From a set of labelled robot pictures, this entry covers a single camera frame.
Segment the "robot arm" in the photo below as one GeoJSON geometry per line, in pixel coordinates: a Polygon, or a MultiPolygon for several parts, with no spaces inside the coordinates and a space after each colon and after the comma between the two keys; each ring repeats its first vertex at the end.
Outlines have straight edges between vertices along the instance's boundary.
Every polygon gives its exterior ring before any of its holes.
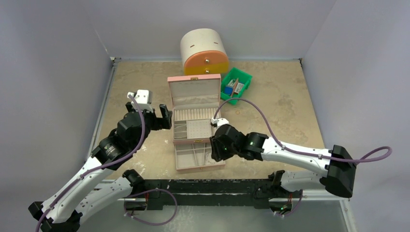
{"type": "Polygon", "coordinates": [[[277,161],[306,169],[301,172],[277,171],[274,182],[287,191],[299,189],[326,189],[339,197],[352,196],[356,164],[321,159],[329,153],[332,157],[351,159],[345,148],[335,145],[332,150],[308,148],[288,143],[278,144],[265,134],[251,132],[247,135],[229,125],[227,120],[213,120],[218,126],[215,136],[211,137],[212,158],[226,160],[234,155],[247,160],[277,161]],[[289,152],[283,148],[317,154],[308,157],[289,152]]]}
{"type": "Polygon", "coordinates": [[[118,186],[98,191],[94,196],[92,195],[91,199],[90,197],[87,199],[88,194],[97,184],[107,178],[132,156],[114,165],[109,165],[110,163],[122,159],[132,152],[137,144],[141,142],[140,140],[143,142],[148,137],[151,130],[171,128],[172,112],[168,111],[166,105],[161,104],[162,118],[157,118],[155,110],[150,105],[152,95],[150,91],[139,90],[137,93],[128,93],[128,95],[133,96],[140,106],[145,124],[142,125],[142,120],[135,110],[137,108],[134,109],[133,103],[127,103],[128,113],[118,122],[117,128],[100,141],[80,171],[48,200],[34,202],[30,205],[29,211],[35,219],[40,220],[44,216],[43,214],[46,214],[41,222],[41,229],[43,231],[76,231],[79,227],[79,222],[84,221],[110,202],[126,197],[131,193],[132,187],[130,182],[127,179],[119,179],[118,186]],[[141,136],[143,127],[145,127],[145,134],[141,136]],[[106,168],[97,169],[86,174],[89,170],[102,165],[107,166],[106,168]],[[61,194],[62,197],[55,203],[54,201],[61,194]]]}

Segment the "white wall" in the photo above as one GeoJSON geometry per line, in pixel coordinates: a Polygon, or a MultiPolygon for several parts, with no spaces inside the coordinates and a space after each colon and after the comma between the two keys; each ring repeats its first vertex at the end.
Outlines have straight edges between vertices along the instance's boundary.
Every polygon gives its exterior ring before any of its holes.
{"type": "Polygon", "coordinates": [[[82,165],[110,62],[78,0],[0,2],[0,231],[82,165]]]}
{"type": "Polygon", "coordinates": [[[230,58],[303,57],[336,0],[82,0],[110,56],[180,58],[182,36],[221,35],[230,58]]]}
{"type": "Polygon", "coordinates": [[[337,0],[303,63],[326,146],[355,158],[393,147],[358,166],[351,203],[364,232],[410,228],[409,23],[407,0],[337,0]]]}

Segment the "cable clip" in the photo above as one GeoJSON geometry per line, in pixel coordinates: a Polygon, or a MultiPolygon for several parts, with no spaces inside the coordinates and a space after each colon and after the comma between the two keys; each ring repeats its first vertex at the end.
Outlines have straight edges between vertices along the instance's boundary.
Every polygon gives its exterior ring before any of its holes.
{"type": "Polygon", "coordinates": [[[50,207],[50,205],[48,205],[46,208],[44,208],[45,210],[53,210],[54,209],[54,206],[53,207],[50,207]]]}

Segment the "beige table surface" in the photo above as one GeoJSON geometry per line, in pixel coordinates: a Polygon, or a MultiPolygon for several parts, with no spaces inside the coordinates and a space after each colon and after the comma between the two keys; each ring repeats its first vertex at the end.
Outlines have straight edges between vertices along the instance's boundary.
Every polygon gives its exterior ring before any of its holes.
{"type": "MultiPolygon", "coordinates": [[[[231,66],[253,76],[242,97],[260,107],[281,141],[323,148],[322,136],[298,60],[235,61],[231,62],[231,66]]],[[[171,109],[167,77],[179,75],[183,75],[181,62],[120,62],[99,140],[116,128],[117,122],[126,114],[125,103],[129,101],[129,91],[149,89],[153,92],[152,106],[158,112],[160,103],[167,104],[171,109]]],[[[244,134],[252,131],[269,134],[262,117],[246,102],[238,102],[235,106],[226,104],[221,114],[244,134]]],[[[246,161],[234,156],[222,168],[177,172],[172,137],[171,130],[152,131],[140,151],[108,179],[117,179],[127,169],[135,169],[145,179],[251,179],[267,178],[267,175],[282,169],[301,170],[284,163],[246,161]]]]}

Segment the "pink jewelry box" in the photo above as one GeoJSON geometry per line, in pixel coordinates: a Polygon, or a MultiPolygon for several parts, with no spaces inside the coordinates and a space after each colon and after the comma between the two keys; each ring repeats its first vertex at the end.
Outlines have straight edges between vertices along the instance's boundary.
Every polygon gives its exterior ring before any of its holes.
{"type": "Polygon", "coordinates": [[[211,158],[209,137],[215,134],[210,119],[220,104],[220,74],[168,77],[173,108],[173,143],[176,169],[202,169],[225,165],[211,158]]]}

